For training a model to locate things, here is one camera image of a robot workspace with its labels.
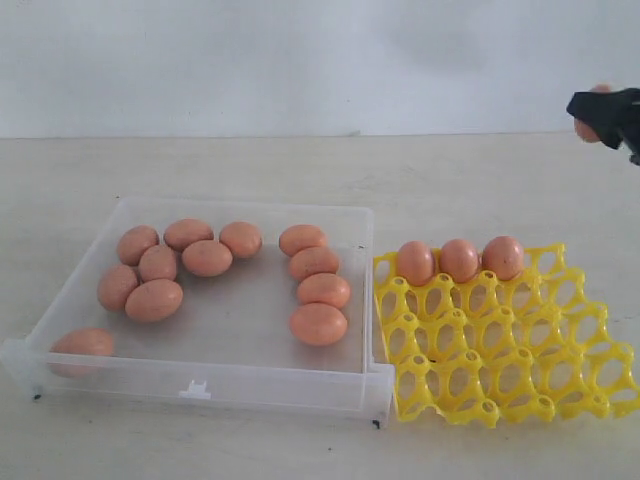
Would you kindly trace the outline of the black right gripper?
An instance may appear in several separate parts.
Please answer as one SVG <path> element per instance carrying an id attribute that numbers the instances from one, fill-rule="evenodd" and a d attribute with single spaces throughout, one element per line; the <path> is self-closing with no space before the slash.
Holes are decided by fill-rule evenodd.
<path id="1" fill-rule="evenodd" d="M 640 165 L 638 88 L 575 92 L 566 112 L 591 127 L 608 148 L 619 149 L 624 144 L 632 152 L 630 162 Z"/>

